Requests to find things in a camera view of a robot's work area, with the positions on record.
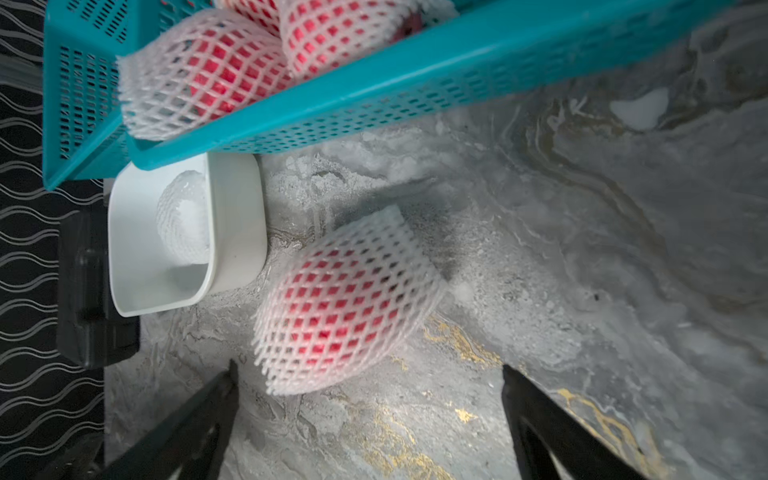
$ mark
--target teal plastic basket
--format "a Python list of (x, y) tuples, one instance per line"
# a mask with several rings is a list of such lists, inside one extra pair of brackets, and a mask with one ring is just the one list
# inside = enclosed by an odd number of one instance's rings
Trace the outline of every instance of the teal plastic basket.
[(459, 2), (461, 16), (169, 141), (125, 133), (115, 57), (210, 3), (51, 0), (45, 19), (43, 170), (113, 177), (206, 151), (269, 154), (589, 74), (646, 57), (730, 0)]

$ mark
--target white plastic container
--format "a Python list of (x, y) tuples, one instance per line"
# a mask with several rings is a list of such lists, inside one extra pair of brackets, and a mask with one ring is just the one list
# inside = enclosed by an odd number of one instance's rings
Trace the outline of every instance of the white plastic container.
[[(157, 233), (157, 201), (186, 170), (206, 177), (207, 264), (179, 264)], [(112, 187), (108, 230), (112, 299), (122, 316), (189, 306), (208, 293), (247, 285), (266, 259), (259, 165), (252, 154), (213, 152), (152, 171), (129, 164)]]

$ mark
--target gray marble pattern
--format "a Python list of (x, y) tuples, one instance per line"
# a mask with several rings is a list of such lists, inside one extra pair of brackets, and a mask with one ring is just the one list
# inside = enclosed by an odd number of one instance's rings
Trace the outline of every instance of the gray marble pattern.
[[(264, 271), (142, 318), (105, 370), (108, 460), (234, 358), (221, 478), (517, 478), (506, 362), (648, 478), (766, 478), (767, 26), (747, 2), (629, 68), (259, 158)], [(267, 396), (270, 282), (389, 204), (448, 295), (362, 375)]]

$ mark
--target foam net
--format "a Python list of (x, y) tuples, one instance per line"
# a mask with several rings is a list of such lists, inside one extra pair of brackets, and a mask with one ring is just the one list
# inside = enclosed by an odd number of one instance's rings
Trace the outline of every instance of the foam net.
[(256, 364), (292, 395), (378, 362), (434, 309), (445, 282), (391, 206), (307, 247), (261, 306)]
[(157, 234), (179, 263), (210, 261), (207, 198), (205, 175), (195, 170), (178, 174), (160, 195)]
[(305, 81), (421, 29), (416, 0), (283, 0), (280, 37)]
[(280, 37), (280, 14), (274, 0), (214, 0), (214, 6), (234, 10)]
[(288, 88), (280, 40), (236, 12), (209, 8), (118, 59), (123, 120), (163, 141)]

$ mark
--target black plastic bracket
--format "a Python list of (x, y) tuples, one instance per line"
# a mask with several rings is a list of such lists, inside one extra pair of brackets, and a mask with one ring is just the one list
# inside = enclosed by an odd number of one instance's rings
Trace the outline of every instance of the black plastic bracket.
[(85, 369), (120, 362), (139, 350), (139, 317), (125, 318), (114, 308), (107, 254), (103, 205), (61, 221), (56, 346)]

